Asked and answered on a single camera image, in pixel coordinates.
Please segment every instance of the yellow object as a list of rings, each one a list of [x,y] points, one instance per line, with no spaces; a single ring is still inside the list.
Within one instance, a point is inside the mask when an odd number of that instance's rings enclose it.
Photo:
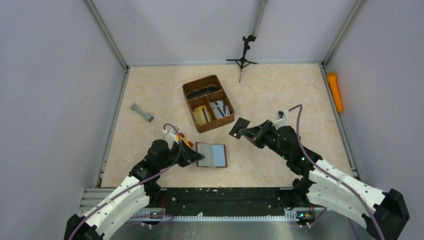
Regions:
[[[176,140],[179,141],[181,136],[176,135]],[[192,146],[190,146],[189,142],[187,142],[187,140],[184,137],[181,137],[182,141],[185,143],[185,145],[187,145],[189,148],[191,148]]]
[[[211,116],[209,115],[208,109],[205,105],[197,107],[193,112],[198,125],[209,123],[211,121]]]
[[[334,99],[335,109],[338,113],[343,112],[342,98],[340,97],[339,87],[337,86],[337,76],[334,72],[327,74],[328,85],[330,86],[332,98]]]

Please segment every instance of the metal pole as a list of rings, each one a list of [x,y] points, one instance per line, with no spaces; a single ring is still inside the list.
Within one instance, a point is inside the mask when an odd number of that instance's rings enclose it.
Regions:
[[[338,32],[337,37],[335,38],[334,42],[331,45],[330,50],[328,51],[327,55],[325,56],[324,60],[322,61],[322,64],[324,68],[327,67],[328,63],[333,58],[334,54],[336,53],[336,50],[339,48],[339,45],[342,43],[342,40],[348,33],[349,29],[352,26],[352,23],[355,20],[355,17],[358,15],[360,9],[363,7],[367,0],[357,0],[355,5],[353,6],[352,11],[350,11],[349,16],[347,17],[346,21],[344,22],[343,26],[341,27],[340,31]]]
[[[254,25],[252,36],[256,38],[258,35],[259,27],[261,26],[262,16],[264,15],[265,6],[268,0],[259,0],[259,9],[257,11],[256,24]]]
[[[129,76],[130,76],[130,68],[128,68],[126,70],[125,76],[123,77],[122,85],[120,86],[119,95],[116,99],[115,111],[113,113],[112,122],[110,124],[110,130],[109,130],[109,133],[107,135],[107,141],[106,141],[105,146],[104,146],[103,157],[102,157],[101,163],[100,163],[100,169],[99,169],[99,172],[98,172],[98,176],[96,178],[96,182],[94,183],[94,186],[96,188],[100,187],[101,183],[102,183],[103,174],[104,174],[105,169],[106,169],[106,162],[108,161],[108,158],[109,158],[109,152],[110,152],[111,146],[112,146],[112,139],[114,138],[115,128],[116,128],[117,122],[118,122],[118,115],[119,115],[119,111],[121,109],[122,99],[124,98],[124,92],[125,92],[125,88],[127,86]]]
[[[344,121],[341,117],[341,115],[336,110],[336,105],[334,103],[333,95],[330,90],[329,83],[327,82],[327,71],[322,65],[322,63],[319,64],[319,68],[321,70],[322,79],[324,81],[325,89],[328,94],[328,98],[330,100],[331,108],[334,113],[335,122],[337,123],[338,131],[340,132],[341,141],[343,142],[344,150],[346,151],[347,160],[350,164],[350,170],[352,172],[352,177],[361,180],[361,171],[358,169],[356,164],[356,154],[352,148],[352,141],[349,137],[348,130],[346,128],[346,125],[344,124]]]
[[[87,5],[88,9],[90,10],[90,13],[93,16],[95,22],[97,23],[97,26],[99,27],[100,32],[102,33],[104,39],[106,40],[107,44],[109,45],[110,50],[112,50],[116,59],[119,61],[122,68],[126,71],[128,69],[128,65],[125,63],[125,60],[122,57],[122,54],[119,51],[117,44],[115,43],[114,39],[112,38],[111,33],[109,32],[108,28],[106,27],[106,24],[103,21],[102,17],[100,16],[99,11],[97,11],[97,8],[94,5],[93,1],[92,0],[84,0],[84,2]]]

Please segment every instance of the cable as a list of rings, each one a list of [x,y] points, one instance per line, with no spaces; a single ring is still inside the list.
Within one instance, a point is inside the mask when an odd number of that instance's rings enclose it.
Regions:
[[[327,208],[324,208],[324,210],[322,210],[322,212],[318,215],[318,217],[315,218],[315,220],[311,224],[302,225],[302,228],[312,228],[312,226],[315,225],[315,223],[318,222],[318,220],[320,220],[326,212],[327,212]]]
[[[174,160],[174,163],[175,162],[177,162],[177,160],[178,160],[178,158],[180,157],[180,155],[181,155],[181,152],[182,152],[182,145],[181,145],[181,143],[179,144],[179,148],[178,148],[178,153],[176,154],[176,156],[175,156],[175,160]],[[117,198],[119,198],[122,194],[124,194],[124,193],[126,193],[126,192],[128,192],[129,190],[131,190],[131,189],[133,189],[133,188],[135,188],[135,187],[137,187],[137,186],[139,186],[139,185],[143,185],[144,183],[147,183],[148,181],[150,181],[150,180],[152,180],[152,179],[154,179],[154,178],[156,178],[156,177],[158,177],[158,176],[160,176],[160,175],[162,175],[163,173],[165,173],[166,171],[168,171],[173,165],[174,165],[174,163],[172,164],[172,165],[170,165],[169,167],[167,167],[167,168],[165,168],[164,170],[162,170],[162,171],[160,171],[160,172],[158,172],[158,173],[156,173],[155,175],[153,175],[153,176],[151,176],[151,177],[148,177],[148,178],[146,178],[146,179],[144,179],[144,180],[142,180],[142,181],[140,181],[140,182],[138,182],[138,183],[136,183],[136,184],[134,184],[134,185],[132,185],[132,186],[129,186],[129,187],[127,187],[125,190],[123,190],[123,191],[121,191],[120,193],[118,193],[118,194],[116,194],[114,197],[112,197],[110,200],[111,201],[113,201],[113,200],[115,200],[115,199],[117,199]],[[81,228],[81,226],[85,223],[85,222],[87,222],[87,220],[89,219],[89,218],[91,218],[91,216],[93,216],[96,212],[98,212],[99,210],[101,210],[102,208],[104,208],[106,205],[108,205],[108,203],[107,202],[104,202],[102,205],[100,205],[100,206],[98,206],[98,208],[96,208],[96,210],[94,210],[94,211],[92,211],[92,212],[90,212],[77,226],[76,226],[76,228],[72,231],[72,233],[70,234],[70,236],[69,236],[69,238],[68,238],[68,240],[72,240],[72,238],[75,236],[75,234],[77,234],[77,231]]]
[[[300,131],[299,131],[299,125],[300,125],[300,121],[301,121],[301,113],[302,113],[302,109],[303,109],[303,105],[299,104],[296,105],[292,108],[289,109],[290,111],[293,111],[294,109],[299,108],[299,113],[297,114],[297,121],[296,121],[296,136],[297,136],[297,141],[299,143],[300,149],[302,150],[303,155],[306,157],[306,159],[318,170],[320,170],[321,172],[323,172],[324,174],[328,175],[330,178],[332,178],[333,180],[335,180],[336,182],[339,181],[339,179],[332,175],[331,173],[327,172],[325,169],[323,169],[322,167],[318,166],[308,155],[308,153],[306,152],[304,146],[302,145],[301,142],[301,135],[300,135]],[[355,195],[355,197],[357,197],[360,201],[360,203],[364,206],[366,212],[368,213],[369,217],[372,220],[372,223],[374,223],[375,229],[378,232],[378,235],[380,237],[381,240],[385,240],[383,232],[379,226],[379,224],[377,223],[376,218],[374,217],[373,213],[371,212],[370,208],[367,206],[367,204],[365,203],[365,201],[362,199],[361,195],[355,191],[355,189],[353,189],[351,186],[347,185],[344,181],[341,182],[341,184],[343,186],[345,186],[347,189],[349,189],[349,191],[351,191],[353,193],[353,195]]]
[[[182,137],[180,137],[180,133],[178,132],[178,129],[177,129],[177,127],[176,126],[174,126],[174,125],[172,125],[171,123],[165,123],[164,125],[163,125],[163,130],[165,130],[166,129],[166,126],[170,126],[174,131],[175,131],[175,135],[176,136],[178,136],[178,142],[179,143],[182,143],[183,142],[183,138]]]
[[[350,226],[352,227],[352,231],[353,231],[353,234],[355,234],[356,240],[360,240],[359,234],[358,234],[358,232],[357,232],[357,230],[356,230],[356,228],[354,226],[354,223],[352,222],[352,219],[347,218],[347,221],[349,222]]]

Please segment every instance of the wicker basket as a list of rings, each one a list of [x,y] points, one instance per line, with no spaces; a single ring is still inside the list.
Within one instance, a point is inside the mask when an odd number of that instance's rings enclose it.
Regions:
[[[204,89],[210,86],[215,86],[219,90],[196,97],[194,99],[189,100],[187,96],[194,92],[198,91],[200,89]],[[221,85],[220,81],[218,80],[218,77],[216,75],[210,75],[195,81],[188,82],[184,85],[182,85],[182,91],[184,93],[185,101],[187,102],[187,106],[190,109],[191,118],[193,119],[194,126],[196,127],[197,131],[199,133],[204,133],[212,129],[219,128],[221,126],[227,125],[234,121],[234,108],[231,104],[230,100],[228,99],[228,96],[226,92],[223,89],[223,86]],[[225,105],[228,106],[230,115],[225,116],[223,118],[217,119],[217,117],[214,114],[214,111],[212,111],[211,108],[211,102],[215,102],[221,100],[224,102]],[[194,109],[200,106],[206,106],[207,111],[209,112],[209,115],[211,117],[211,121],[207,122],[205,124],[199,125],[196,122],[195,115],[193,113]]]

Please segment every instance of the orange object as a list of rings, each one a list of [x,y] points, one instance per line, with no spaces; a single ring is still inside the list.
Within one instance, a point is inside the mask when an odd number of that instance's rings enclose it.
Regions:
[[[185,143],[185,145],[187,145],[189,148],[192,148],[193,147],[193,143],[190,144],[191,142],[187,141],[184,138],[184,134],[182,134],[182,133],[180,133],[179,136],[178,135],[176,136],[176,140],[179,141],[180,140],[180,137],[181,137],[182,141]]]
[[[334,99],[335,109],[338,113],[341,113],[343,112],[342,98],[340,97],[339,86],[337,86],[337,76],[334,72],[327,74],[327,82]]]

